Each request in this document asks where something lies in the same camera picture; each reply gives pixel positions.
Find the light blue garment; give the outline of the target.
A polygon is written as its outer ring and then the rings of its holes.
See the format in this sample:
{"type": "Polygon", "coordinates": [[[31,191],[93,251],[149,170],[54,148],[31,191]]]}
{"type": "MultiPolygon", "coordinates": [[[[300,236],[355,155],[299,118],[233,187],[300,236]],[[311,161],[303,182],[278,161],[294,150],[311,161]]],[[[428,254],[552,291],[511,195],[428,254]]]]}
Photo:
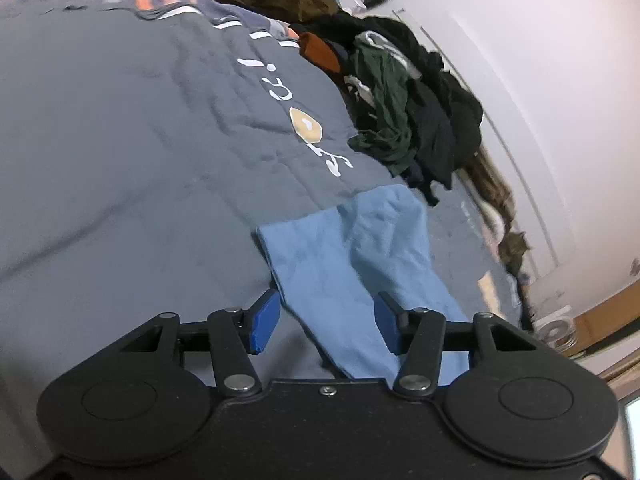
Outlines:
{"type": "Polygon", "coordinates": [[[424,307],[452,322],[467,319],[433,270],[424,203],[403,185],[264,224],[257,237],[285,307],[350,378],[392,382],[400,370],[399,356],[387,349],[375,323],[379,292],[406,310],[424,307]]]}

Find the pile of dark clothes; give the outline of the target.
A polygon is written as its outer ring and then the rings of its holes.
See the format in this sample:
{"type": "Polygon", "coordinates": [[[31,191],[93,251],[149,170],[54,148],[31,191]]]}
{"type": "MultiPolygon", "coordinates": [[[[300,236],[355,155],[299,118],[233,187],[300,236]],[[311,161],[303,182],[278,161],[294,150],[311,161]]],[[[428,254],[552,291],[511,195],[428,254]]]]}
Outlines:
{"type": "Polygon", "coordinates": [[[454,172],[480,149],[480,101],[400,21],[338,12],[292,29],[303,57],[348,96],[357,129],[349,146],[436,206],[433,184],[451,188],[454,172]]]}

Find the tabby cat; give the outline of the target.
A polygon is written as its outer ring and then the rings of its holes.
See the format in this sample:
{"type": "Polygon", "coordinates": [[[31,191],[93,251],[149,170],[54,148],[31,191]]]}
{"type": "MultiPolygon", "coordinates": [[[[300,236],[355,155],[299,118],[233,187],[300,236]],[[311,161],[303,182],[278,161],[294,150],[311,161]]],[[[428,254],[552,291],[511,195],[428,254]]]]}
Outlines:
{"type": "Polygon", "coordinates": [[[500,261],[513,276],[521,272],[524,256],[530,249],[524,232],[507,232],[498,245],[500,261]]]}

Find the white box fan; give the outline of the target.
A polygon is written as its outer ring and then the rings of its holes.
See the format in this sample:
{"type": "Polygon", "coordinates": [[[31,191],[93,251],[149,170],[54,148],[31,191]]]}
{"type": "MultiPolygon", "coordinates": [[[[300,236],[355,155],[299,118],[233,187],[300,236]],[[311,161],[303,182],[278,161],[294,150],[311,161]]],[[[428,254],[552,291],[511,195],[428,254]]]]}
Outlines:
{"type": "Polygon", "coordinates": [[[535,318],[533,326],[536,337],[557,352],[563,353],[577,344],[577,327],[571,306],[535,318]]]}

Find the brown blanket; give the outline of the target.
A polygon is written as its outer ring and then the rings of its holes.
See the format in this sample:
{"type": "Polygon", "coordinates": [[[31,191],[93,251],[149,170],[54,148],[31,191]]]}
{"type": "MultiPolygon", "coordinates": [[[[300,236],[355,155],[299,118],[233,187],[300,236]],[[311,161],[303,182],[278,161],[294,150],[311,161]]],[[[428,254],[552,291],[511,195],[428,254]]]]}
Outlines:
{"type": "Polygon", "coordinates": [[[478,148],[463,169],[480,197],[498,211],[506,227],[506,232],[509,232],[515,219],[513,193],[483,145],[478,148]]]}

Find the white headboard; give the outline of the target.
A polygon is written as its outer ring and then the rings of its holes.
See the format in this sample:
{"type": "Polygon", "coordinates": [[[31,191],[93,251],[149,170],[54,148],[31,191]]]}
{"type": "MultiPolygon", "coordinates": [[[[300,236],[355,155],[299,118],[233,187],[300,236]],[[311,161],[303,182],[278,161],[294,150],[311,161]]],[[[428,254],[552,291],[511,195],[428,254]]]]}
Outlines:
{"type": "Polygon", "coordinates": [[[483,49],[450,15],[421,18],[408,6],[392,13],[445,65],[484,108],[483,145],[510,186],[515,225],[526,233],[525,266],[539,281],[570,260],[576,246],[570,218],[532,127],[483,49]]]}

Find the grey quilted bedspread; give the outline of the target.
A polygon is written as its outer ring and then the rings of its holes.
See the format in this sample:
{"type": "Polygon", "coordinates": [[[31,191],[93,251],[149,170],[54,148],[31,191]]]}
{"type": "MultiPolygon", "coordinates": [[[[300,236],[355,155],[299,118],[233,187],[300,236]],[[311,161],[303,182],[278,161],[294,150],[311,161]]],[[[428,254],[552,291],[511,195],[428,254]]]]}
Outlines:
{"type": "Polygon", "coordinates": [[[1,463],[52,456],[44,387],[163,310],[250,304],[260,224],[386,185],[340,92],[256,18],[201,0],[1,7],[1,463]]]}

